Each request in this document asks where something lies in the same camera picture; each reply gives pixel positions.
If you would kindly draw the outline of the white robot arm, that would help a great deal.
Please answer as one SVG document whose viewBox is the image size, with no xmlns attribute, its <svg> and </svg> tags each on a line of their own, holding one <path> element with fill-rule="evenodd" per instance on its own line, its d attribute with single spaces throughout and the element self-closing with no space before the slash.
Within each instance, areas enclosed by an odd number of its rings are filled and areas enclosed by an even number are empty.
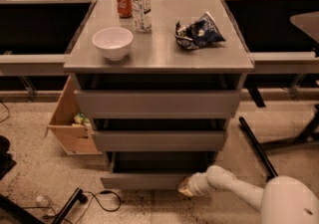
<svg viewBox="0 0 319 224">
<path fill-rule="evenodd" d="M 206 172 L 187 177 L 178 187 L 186 196 L 202 196 L 212 189 L 235 194 L 260 213 L 260 224 L 319 224 L 319 199 L 304 183 L 289 176 L 274 177 L 261 188 L 212 165 Z"/>
</svg>

